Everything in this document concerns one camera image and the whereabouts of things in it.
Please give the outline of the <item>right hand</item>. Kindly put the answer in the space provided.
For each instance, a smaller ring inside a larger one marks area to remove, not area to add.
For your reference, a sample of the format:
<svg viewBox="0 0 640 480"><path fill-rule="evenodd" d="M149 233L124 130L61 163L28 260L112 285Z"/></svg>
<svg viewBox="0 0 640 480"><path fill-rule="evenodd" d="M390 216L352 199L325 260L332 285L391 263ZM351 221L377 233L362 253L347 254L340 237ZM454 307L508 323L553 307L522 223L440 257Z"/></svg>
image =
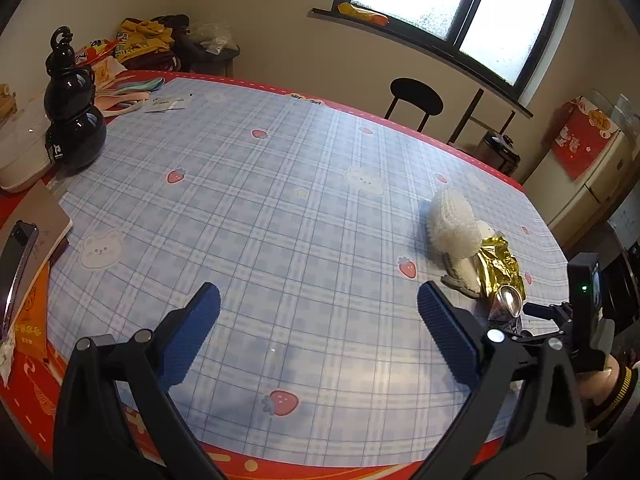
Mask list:
<svg viewBox="0 0 640 480"><path fill-rule="evenodd" d="M613 391L618 374L620 368L616 365L607 365L600 372L577 374L576 385L580 400L602 404Z"/></svg>

